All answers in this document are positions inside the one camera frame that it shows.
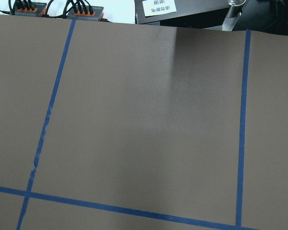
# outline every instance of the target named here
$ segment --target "blue tape strip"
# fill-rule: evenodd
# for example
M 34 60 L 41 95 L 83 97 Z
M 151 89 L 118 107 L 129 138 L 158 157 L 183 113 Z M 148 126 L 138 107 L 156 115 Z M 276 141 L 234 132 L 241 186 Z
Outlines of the blue tape strip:
M 76 21 L 72 20 L 70 28 L 69 28 L 69 31 L 68 31 L 68 35 L 67 35 L 67 38 L 66 38 L 66 42 L 65 42 L 65 46 L 64 46 L 61 62 L 60 62 L 60 65 L 59 65 L 57 77 L 56 77 L 56 80 L 55 80 L 55 83 L 54 83 L 54 87 L 53 87 L 53 90 L 52 90 L 52 94 L 51 94 L 48 110 L 47 110 L 45 121 L 44 121 L 44 125 L 43 125 L 43 128 L 42 128 L 42 133 L 41 133 L 40 138 L 39 138 L 39 142 L 38 142 L 38 146 L 37 146 L 37 150 L 36 150 L 36 154 L 35 154 L 35 158 L 34 158 L 34 169 L 30 173 L 30 178 L 29 178 L 27 189 L 26 189 L 25 196 L 24 196 L 23 206 L 22 206 L 22 209 L 21 209 L 21 212 L 20 212 L 20 216 L 19 216 L 19 219 L 18 219 L 18 224 L 17 224 L 17 228 L 16 228 L 17 230 L 21 229 L 21 225 L 22 225 L 22 222 L 24 220 L 25 212 L 26 212 L 26 209 L 27 209 L 27 206 L 28 206 L 28 202 L 29 202 L 29 198 L 30 198 L 30 192 L 32 190 L 32 186 L 33 186 L 33 182 L 34 182 L 34 178 L 35 178 L 36 169 L 37 169 L 37 166 L 38 166 L 40 153 L 41 153 L 42 148 L 43 148 L 44 139 L 45 139 L 45 135 L 46 135 L 46 130 L 47 130 L 47 126 L 49 124 L 50 116 L 51 116 L 51 110 L 52 110 L 52 107 L 54 105 L 54 101 L 55 101 L 55 98 L 56 98 L 56 95 L 57 95 L 57 91 L 58 91 L 61 75 L 62 75 L 62 72 L 63 72 L 63 68 L 64 68 L 64 64 L 65 64 L 65 60 L 66 60 L 69 44 L 71 42 L 73 29 L 75 27 L 75 23 L 76 23 Z
M 26 195 L 26 191 L 6 188 L 6 187 L 0 187 L 0 192 L 13 194 L 13 195 L 19 195 L 19 196 Z M 45 195 L 45 194 L 40 194 L 40 193 L 28 192 L 28 197 L 57 202 L 57 203 L 63 203 L 63 204 L 68 204 L 68 205 L 88 207 L 88 208 L 105 210 L 105 211 L 110 211 L 110 212 L 118 212 L 118 213 L 133 215 L 133 216 L 160 219 L 160 220 L 171 221 L 171 222 L 176 222 L 176 223 L 181 223 L 181 224 L 195 225 L 195 226 L 200 226 L 200 227 L 207 227 L 207 228 L 212 228 L 212 229 L 219 229 L 219 230 L 235 230 L 236 229 L 236 226 L 227 225 L 227 224 L 220 224 L 220 223 L 214 223 L 214 222 L 191 219 L 191 218 L 183 218 L 183 217 L 171 216 L 171 215 L 160 214 L 160 213 L 140 211 L 140 210 L 134 210 L 130 208 L 104 205 L 104 204 L 99 204 L 99 203 L 69 199 L 69 198 L 64 198 L 64 197 L 59 197 L 59 196 Z M 256 229 L 242 228 L 242 230 L 256 230 Z
M 242 196 L 243 196 L 243 171 L 244 171 L 244 144 L 245 144 L 245 114 L 246 98 L 249 73 L 249 59 L 251 46 L 251 31 L 246 31 L 243 76 L 242 76 L 242 93 L 240 109 L 240 133 L 239 133 L 239 159 L 238 159 L 238 186 L 237 186 L 237 206 L 236 206 L 236 227 L 241 229 L 242 225 Z

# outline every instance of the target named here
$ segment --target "white paper sticker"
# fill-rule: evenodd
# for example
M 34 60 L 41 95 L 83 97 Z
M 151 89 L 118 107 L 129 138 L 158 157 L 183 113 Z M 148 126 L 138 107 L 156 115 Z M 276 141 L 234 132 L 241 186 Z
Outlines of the white paper sticker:
M 145 16 L 176 12 L 175 0 L 143 0 Z

